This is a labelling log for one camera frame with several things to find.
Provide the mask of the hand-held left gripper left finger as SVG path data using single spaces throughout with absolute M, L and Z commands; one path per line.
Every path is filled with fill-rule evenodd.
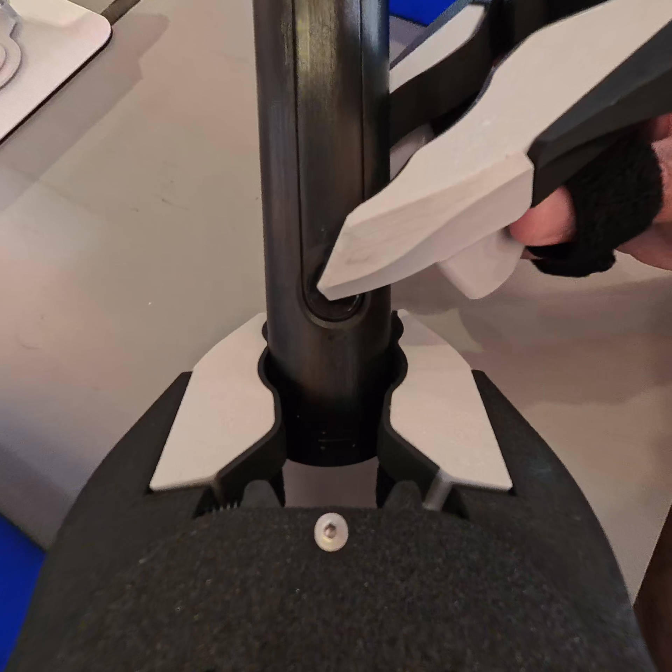
M 206 486 L 229 504 L 249 483 L 269 481 L 284 499 L 286 439 L 280 398 L 265 374 L 265 323 L 264 313 L 255 315 L 193 368 L 151 491 Z

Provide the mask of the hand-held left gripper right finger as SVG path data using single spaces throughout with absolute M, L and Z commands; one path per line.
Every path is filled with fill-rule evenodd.
M 407 310 L 392 316 L 392 374 L 376 436 L 376 505 L 415 483 L 424 508 L 451 490 L 513 488 L 474 372 L 444 338 Z

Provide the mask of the person's right hand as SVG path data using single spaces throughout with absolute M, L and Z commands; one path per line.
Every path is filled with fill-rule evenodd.
M 671 114 L 615 142 L 508 227 L 542 273 L 583 278 L 616 252 L 671 270 Z

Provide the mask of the grey desk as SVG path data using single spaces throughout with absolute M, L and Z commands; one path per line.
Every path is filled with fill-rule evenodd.
M 264 310 L 250 1 L 141 1 L 1 146 L 1 512 L 40 546 L 181 372 Z M 392 290 L 565 463 L 636 595 L 671 504 L 671 274 Z

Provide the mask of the black remote control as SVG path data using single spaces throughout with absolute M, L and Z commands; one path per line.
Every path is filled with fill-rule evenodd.
M 389 286 L 317 290 L 347 215 L 390 180 L 389 2 L 254 1 L 265 372 L 288 458 L 376 456 L 391 384 Z

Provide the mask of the blue plastic bin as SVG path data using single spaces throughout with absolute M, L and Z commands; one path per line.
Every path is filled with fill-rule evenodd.
M 1 516 L 1 670 L 26 619 L 45 551 Z
M 389 1 L 390 25 L 427 27 L 450 21 L 472 1 Z

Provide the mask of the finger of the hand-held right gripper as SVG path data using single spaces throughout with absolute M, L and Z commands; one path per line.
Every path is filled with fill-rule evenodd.
M 607 1 L 527 37 L 452 128 L 348 215 L 320 293 L 337 300 L 391 285 L 522 217 L 533 142 L 653 36 L 653 1 Z
M 390 71 L 390 144 L 425 124 L 453 121 L 481 91 L 501 44 L 503 1 L 443 12 Z

